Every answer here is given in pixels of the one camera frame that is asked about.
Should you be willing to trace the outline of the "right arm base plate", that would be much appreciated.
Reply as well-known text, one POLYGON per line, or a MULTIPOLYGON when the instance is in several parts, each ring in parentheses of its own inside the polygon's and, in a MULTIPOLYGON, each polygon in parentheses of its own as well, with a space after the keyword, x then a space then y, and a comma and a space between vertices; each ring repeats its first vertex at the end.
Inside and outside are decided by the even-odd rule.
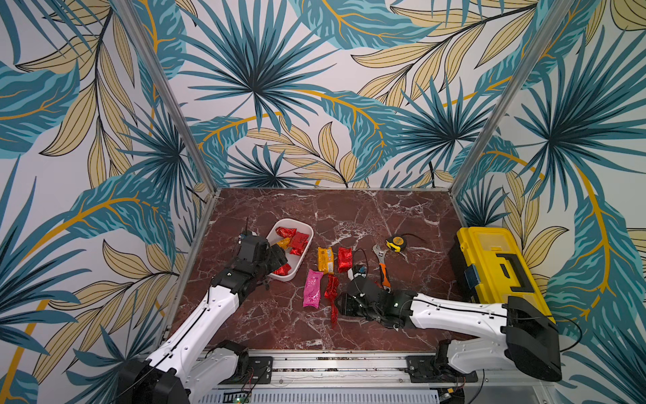
POLYGON ((448 365, 436 361, 434 355, 410 355, 405 357, 405 372, 411 383, 454 383, 463 385, 476 382, 479 377, 475 371, 462 374, 448 365))

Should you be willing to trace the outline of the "small red tea bag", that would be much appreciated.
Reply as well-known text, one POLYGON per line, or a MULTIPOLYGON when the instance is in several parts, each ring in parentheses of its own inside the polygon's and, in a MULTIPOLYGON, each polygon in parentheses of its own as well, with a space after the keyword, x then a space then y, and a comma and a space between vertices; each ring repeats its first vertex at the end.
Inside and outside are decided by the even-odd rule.
POLYGON ((334 274, 328 274, 327 275, 327 286, 325 289, 324 296, 328 301, 331 301, 333 303, 335 299, 338 297, 338 287, 339 287, 340 281, 338 277, 336 277, 334 274))

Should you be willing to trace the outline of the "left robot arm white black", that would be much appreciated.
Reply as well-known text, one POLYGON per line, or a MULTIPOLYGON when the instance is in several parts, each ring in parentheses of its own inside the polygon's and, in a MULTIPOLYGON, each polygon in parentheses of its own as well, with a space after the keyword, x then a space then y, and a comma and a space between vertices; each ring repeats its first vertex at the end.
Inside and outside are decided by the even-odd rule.
POLYGON ((199 360, 224 322, 259 282, 288 263, 284 249, 248 235, 232 261, 210 283, 204 299, 144 360, 129 360, 119 371, 115 403, 196 403, 226 380, 246 382, 252 366, 248 349, 224 341, 199 360))

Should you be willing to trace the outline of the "long thin red tea bag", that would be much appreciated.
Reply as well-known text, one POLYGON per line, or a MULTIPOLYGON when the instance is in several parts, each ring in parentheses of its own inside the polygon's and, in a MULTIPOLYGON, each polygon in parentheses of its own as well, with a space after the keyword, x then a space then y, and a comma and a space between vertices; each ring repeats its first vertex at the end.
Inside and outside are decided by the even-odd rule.
POLYGON ((334 328, 338 323, 339 311, 334 301, 331 302, 331 326, 334 328))

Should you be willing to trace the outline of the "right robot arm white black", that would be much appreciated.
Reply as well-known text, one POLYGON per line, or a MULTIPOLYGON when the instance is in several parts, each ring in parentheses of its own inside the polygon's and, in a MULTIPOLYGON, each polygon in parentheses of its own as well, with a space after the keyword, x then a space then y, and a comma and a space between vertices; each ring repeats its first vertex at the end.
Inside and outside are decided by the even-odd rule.
POLYGON ((562 379, 559 330, 550 316, 512 296, 504 303, 447 301, 411 291, 360 291, 335 299, 342 316, 361 317, 385 328, 437 329, 466 335, 440 343, 434 365, 454 374, 513 370, 537 380, 562 379))

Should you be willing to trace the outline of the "yellow orange tea bag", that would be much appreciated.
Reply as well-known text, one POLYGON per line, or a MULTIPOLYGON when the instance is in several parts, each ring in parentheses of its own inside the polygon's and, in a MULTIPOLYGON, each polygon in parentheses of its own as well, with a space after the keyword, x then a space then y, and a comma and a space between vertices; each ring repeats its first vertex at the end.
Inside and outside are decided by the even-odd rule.
POLYGON ((317 268, 323 274, 334 274, 334 252, 328 248, 319 247, 317 254, 317 268))

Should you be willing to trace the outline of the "white plastic storage box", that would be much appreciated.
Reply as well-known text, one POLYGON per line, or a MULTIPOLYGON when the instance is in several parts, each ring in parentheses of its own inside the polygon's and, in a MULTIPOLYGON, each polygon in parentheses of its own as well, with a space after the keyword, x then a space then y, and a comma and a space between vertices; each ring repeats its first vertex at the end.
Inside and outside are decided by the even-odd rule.
POLYGON ((313 242, 315 231, 310 225, 308 225, 308 224, 306 224, 304 222, 299 222, 299 221, 291 219, 291 218, 284 218, 284 219, 278 220, 274 224, 274 226, 273 226, 272 230, 269 232, 269 234, 267 234, 267 240, 268 240, 270 245, 274 245, 279 240, 281 240, 281 237, 279 237, 279 234, 277 234, 277 232, 276 232, 276 230, 279 227, 295 228, 298 232, 304 233, 304 234, 309 236, 308 243, 304 247, 304 252, 303 252, 303 254, 301 256, 296 256, 294 254, 291 254, 291 253, 287 252, 286 258, 288 260, 288 264, 291 267, 291 271, 289 271, 289 273, 287 275, 282 276, 282 275, 277 275, 277 274, 271 273, 271 274, 269 274, 267 276, 267 277, 269 277, 269 279, 276 279, 276 280, 279 280, 279 281, 282 281, 282 282, 289 282, 289 281, 291 281, 291 279, 294 279, 294 277, 296 276, 299 268, 303 265, 304 258, 306 257, 306 254, 308 253, 308 250, 310 249, 310 246, 311 246, 311 244, 313 242))

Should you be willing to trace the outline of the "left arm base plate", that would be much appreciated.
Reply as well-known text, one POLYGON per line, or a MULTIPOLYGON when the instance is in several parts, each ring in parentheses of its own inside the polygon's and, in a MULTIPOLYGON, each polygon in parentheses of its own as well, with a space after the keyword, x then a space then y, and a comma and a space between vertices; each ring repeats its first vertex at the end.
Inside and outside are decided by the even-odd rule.
POLYGON ((251 356, 243 359, 237 370, 220 385, 268 385, 272 378, 274 358, 272 356, 251 356))

